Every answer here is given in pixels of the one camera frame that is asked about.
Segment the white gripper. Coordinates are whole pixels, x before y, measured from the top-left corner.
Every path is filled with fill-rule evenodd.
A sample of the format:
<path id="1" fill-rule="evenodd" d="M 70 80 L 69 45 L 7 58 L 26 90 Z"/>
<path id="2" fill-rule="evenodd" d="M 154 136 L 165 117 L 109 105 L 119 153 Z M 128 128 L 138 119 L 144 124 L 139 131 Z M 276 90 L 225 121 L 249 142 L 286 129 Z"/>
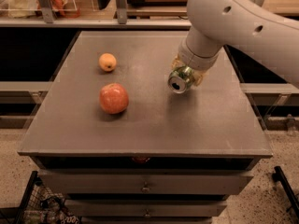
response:
<path id="1" fill-rule="evenodd" d="M 180 43 L 178 55 L 171 63 L 171 67 L 175 70 L 185 64 L 195 70 L 193 85 L 199 86 L 204 79 L 205 71 L 217 61 L 221 48 L 222 44 L 206 37 L 195 39 L 187 37 Z"/>

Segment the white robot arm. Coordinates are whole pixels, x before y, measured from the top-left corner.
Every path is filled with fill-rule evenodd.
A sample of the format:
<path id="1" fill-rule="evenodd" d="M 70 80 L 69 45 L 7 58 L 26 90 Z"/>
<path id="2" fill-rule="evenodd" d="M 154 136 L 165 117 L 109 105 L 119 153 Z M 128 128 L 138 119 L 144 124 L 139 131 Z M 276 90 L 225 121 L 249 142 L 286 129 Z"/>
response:
<path id="1" fill-rule="evenodd" d="M 178 47 L 183 64 L 206 71 L 229 45 L 299 86 L 299 22 L 250 0 L 188 0 L 191 28 Z"/>

